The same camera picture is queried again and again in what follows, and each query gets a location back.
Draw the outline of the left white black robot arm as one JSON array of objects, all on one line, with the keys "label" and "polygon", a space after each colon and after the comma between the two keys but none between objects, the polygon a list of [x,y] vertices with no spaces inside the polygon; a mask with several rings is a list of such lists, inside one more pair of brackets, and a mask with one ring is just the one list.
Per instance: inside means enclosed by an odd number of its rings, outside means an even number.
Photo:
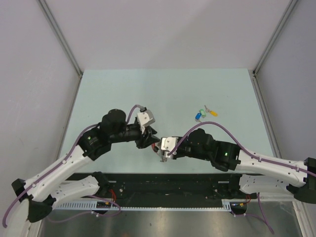
[{"label": "left white black robot arm", "polygon": [[84,196],[102,198],[108,194],[109,182],[101,172],[94,172],[80,182],[61,183],[80,168],[96,161],[111,150],[112,144],[133,141],[144,149],[159,141],[151,127],[153,113],[140,105],[134,123],[131,115],[112,109],[98,124],[85,128],[77,137],[70,151],[39,174],[27,180],[16,179],[12,188],[17,196],[15,203],[26,203],[27,221],[38,222],[48,216],[59,204]]}]

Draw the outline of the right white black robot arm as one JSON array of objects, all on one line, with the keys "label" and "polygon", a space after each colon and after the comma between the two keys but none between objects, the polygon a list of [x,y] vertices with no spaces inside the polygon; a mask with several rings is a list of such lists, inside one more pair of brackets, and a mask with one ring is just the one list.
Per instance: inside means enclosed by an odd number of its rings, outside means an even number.
[{"label": "right white black robot arm", "polygon": [[223,172],[244,171],[263,177],[259,185],[255,180],[241,177],[228,185],[228,193],[239,198],[244,193],[290,193],[301,202],[316,202],[316,160],[286,160],[259,154],[243,147],[237,140],[233,143],[217,141],[212,135],[198,128],[183,137],[170,137],[165,141],[167,154],[172,159],[189,157],[206,160]]}]

